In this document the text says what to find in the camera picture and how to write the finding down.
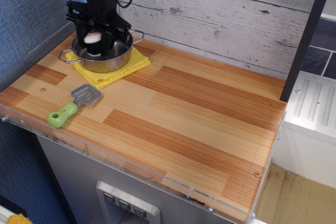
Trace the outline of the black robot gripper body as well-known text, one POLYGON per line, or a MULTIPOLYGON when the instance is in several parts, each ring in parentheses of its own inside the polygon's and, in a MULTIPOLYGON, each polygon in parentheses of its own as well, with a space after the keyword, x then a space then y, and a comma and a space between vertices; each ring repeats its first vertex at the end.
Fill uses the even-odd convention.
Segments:
POLYGON ((119 16, 118 6, 121 6, 119 0, 88 0, 88 4, 68 1, 67 19, 74 23, 89 22, 92 31, 102 34, 115 31, 125 36, 131 25, 119 16))

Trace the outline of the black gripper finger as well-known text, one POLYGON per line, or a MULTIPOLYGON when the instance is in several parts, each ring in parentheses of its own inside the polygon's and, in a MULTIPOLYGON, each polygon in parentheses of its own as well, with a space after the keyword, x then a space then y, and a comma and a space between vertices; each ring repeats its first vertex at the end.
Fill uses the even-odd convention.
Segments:
POLYGON ((75 27, 79 46, 86 48, 85 38, 92 31, 91 24, 89 22, 76 21, 75 27))
POLYGON ((113 48, 113 45, 118 38, 117 33, 114 32, 105 32, 101 37, 101 55, 106 56, 108 52, 113 48))

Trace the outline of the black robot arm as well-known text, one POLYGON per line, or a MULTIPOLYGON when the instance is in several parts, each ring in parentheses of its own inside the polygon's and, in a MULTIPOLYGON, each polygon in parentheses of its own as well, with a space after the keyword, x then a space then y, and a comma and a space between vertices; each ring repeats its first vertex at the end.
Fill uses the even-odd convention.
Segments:
POLYGON ((95 54, 106 56, 116 40, 127 41, 131 25, 117 13, 117 7, 127 8, 132 0, 87 0, 86 3, 68 1, 67 19, 74 22, 81 48, 88 48, 86 36, 91 31, 102 37, 95 54))

